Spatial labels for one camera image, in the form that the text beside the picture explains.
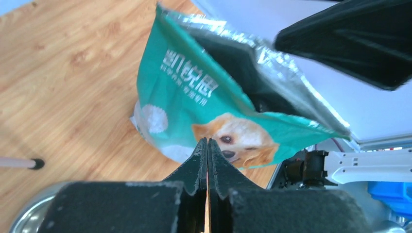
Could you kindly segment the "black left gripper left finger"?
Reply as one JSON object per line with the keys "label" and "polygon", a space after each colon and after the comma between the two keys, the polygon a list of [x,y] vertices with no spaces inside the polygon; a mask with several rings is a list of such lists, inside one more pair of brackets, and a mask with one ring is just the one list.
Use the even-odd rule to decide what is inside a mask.
{"label": "black left gripper left finger", "polygon": [[207,140],[157,182],[73,182],[53,198],[41,233],[201,233]]}

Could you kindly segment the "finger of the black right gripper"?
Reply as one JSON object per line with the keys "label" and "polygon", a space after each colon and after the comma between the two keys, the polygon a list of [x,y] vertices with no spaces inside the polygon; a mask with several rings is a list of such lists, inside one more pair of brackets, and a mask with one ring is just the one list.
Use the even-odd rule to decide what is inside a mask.
{"label": "finger of the black right gripper", "polygon": [[394,91],[412,77],[412,3],[344,0],[282,29],[274,47]]}

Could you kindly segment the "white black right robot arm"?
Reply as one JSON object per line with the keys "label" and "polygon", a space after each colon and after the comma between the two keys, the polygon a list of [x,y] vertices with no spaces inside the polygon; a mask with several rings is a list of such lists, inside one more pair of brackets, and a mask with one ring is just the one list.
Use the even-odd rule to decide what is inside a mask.
{"label": "white black right robot arm", "polygon": [[[276,50],[314,60],[385,91],[412,77],[412,3],[344,0],[282,29]],[[301,164],[306,187],[351,182],[410,182],[409,150],[313,151]]]}

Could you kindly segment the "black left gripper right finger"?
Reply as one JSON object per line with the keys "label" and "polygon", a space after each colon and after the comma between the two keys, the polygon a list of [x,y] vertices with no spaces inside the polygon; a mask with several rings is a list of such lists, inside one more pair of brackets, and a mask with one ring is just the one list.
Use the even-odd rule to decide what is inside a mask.
{"label": "black left gripper right finger", "polygon": [[362,209],[341,190],[267,190],[207,146],[212,233],[370,233]]}

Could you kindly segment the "green dog food bag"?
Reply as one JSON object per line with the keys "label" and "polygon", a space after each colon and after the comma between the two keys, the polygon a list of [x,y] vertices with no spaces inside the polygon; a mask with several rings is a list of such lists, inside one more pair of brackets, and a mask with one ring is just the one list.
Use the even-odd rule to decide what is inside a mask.
{"label": "green dog food bag", "polygon": [[131,122],[182,163],[203,138],[235,167],[280,163],[349,125],[295,61],[225,21],[157,4],[137,75]]}

